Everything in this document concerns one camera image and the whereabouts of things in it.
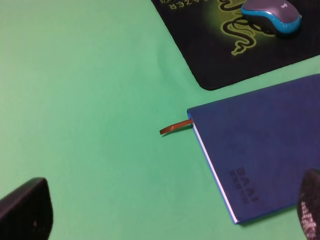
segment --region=razer snake logo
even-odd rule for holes
[[[266,29],[260,28],[254,24],[249,23],[241,14],[241,6],[245,2],[233,4],[232,0],[217,0],[219,10],[232,13],[232,19],[224,21],[221,24],[221,31],[238,40],[234,43],[235,49],[231,52],[236,56],[244,53],[247,49],[253,48],[257,44],[256,34],[260,33],[265,36],[273,36],[272,33]]]

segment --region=blue and gray mouse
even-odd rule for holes
[[[286,0],[247,0],[241,13],[248,22],[276,36],[292,35],[301,25],[298,10]]]

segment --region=dark fabric object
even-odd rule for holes
[[[290,0],[302,15],[290,38],[241,15],[245,0],[152,0],[198,84],[215,90],[320,54],[319,0]]]
[[[53,208],[45,178],[33,178],[0,200],[1,240],[47,240]]]
[[[307,240],[320,240],[320,172],[308,169],[302,179],[297,213]]]
[[[315,74],[188,110],[239,223],[297,204],[320,169],[319,109]]]

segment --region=notebook cover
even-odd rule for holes
[[[295,205],[305,171],[320,169],[320,74],[188,115],[236,224]]]
[[[215,90],[320,54],[319,0],[289,0],[301,31],[281,39],[249,24],[246,0],[152,0],[195,80]]]

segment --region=brown ribbon bookmark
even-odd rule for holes
[[[162,134],[166,134],[166,133],[172,132],[175,129],[181,128],[181,127],[183,127],[185,125],[188,125],[188,124],[192,124],[193,122],[194,121],[192,121],[192,119],[188,119],[188,120],[185,120],[185,121],[181,121],[181,122],[172,124],[170,126],[165,127],[164,129],[161,129],[160,130],[160,134],[162,135]]]

